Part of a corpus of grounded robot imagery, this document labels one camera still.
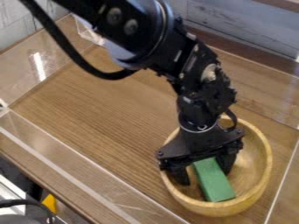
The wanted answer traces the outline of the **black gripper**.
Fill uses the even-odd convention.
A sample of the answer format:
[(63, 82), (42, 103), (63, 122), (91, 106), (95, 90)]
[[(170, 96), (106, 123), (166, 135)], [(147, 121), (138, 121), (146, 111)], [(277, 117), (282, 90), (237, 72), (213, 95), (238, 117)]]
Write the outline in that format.
[(158, 150), (157, 159), (182, 186), (192, 184), (188, 166), (204, 159), (217, 158), (225, 174), (232, 172), (246, 135), (230, 109), (236, 102), (236, 97), (178, 97), (180, 132)]

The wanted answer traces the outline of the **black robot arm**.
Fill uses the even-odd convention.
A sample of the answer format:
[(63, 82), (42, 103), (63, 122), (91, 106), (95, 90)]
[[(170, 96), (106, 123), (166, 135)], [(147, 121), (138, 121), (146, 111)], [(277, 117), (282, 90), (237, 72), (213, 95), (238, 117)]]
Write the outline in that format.
[(229, 173), (244, 149), (245, 130), (224, 127), (237, 120), (232, 86), (218, 54), (190, 33), (165, 0), (54, 0), (107, 40), (117, 63), (129, 71), (151, 69), (177, 93), (180, 132), (157, 152), (161, 170), (188, 186), (188, 167), (216, 158)]

